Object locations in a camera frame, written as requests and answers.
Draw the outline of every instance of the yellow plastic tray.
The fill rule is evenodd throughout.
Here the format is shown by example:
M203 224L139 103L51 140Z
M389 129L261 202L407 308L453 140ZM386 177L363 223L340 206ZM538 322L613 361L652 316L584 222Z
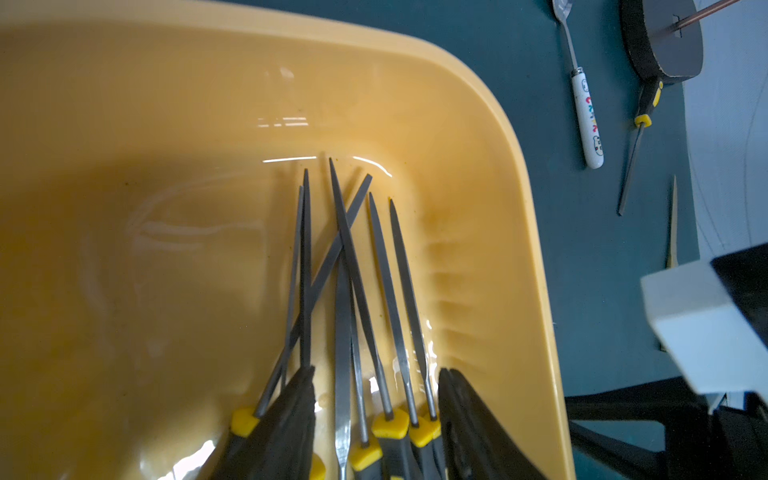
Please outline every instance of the yellow plastic tray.
M204 461L281 350L305 167L315 268L335 234L333 156L348 202L373 176L395 275L396 201L432 368L460 369L549 478L574 477L525 162L463 63L218 3L2 11L0 476L180 480ZM292 157L311 158L269 162ZM353 234L398 404L367 217ZM328 478L332 318L329 288L313 317Z

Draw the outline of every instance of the black stand leg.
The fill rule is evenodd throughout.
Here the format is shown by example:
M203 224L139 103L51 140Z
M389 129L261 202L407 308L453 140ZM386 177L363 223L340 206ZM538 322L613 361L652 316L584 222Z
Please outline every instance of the black stand leg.
M664 425L658 454L570 422L573 445L628 478L709 478L707 400L682 377L565 399L570 420L652 420Z
M568 422L574 447L627 478L664 480L667 466L664 453L649 452L634 445L592 432Z

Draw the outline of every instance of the green table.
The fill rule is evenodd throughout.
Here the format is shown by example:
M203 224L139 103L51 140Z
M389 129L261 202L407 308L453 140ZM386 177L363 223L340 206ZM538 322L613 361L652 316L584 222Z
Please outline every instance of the green table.
M679 375L645 321L640 277L664 268L672 177L679 187L678 257L699 257L683 88L664 89L644 134L624 217L616 214L639 79L621 40L617 0L576 1L568 19L587 73L605 164L588 170L571 96L568 46L548 0L253 0L248 5L423 38L465 62L509 117L528 165L566 395ZM663 448L659 428L601 432ZM583 478L613 478L581 455Z

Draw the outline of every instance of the spoon handle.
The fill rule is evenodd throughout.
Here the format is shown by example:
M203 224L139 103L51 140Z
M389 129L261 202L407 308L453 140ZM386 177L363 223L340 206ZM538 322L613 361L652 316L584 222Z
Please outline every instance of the spoon handle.
M603 165L603 144L600 141L598 121L594 117L587 76L584 75L581 67L576 67L571 72L571 87L576 102L576 116L581 133L581 146L584 149L584 160L589 168L600 168Z

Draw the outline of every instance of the black round object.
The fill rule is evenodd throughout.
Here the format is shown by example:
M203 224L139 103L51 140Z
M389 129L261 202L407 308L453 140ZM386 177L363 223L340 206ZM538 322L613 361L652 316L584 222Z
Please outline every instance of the black round object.
M694 0L621 0L621 35L634 70L644 81L677 83L701 73L701 25L675 22L696 13Z

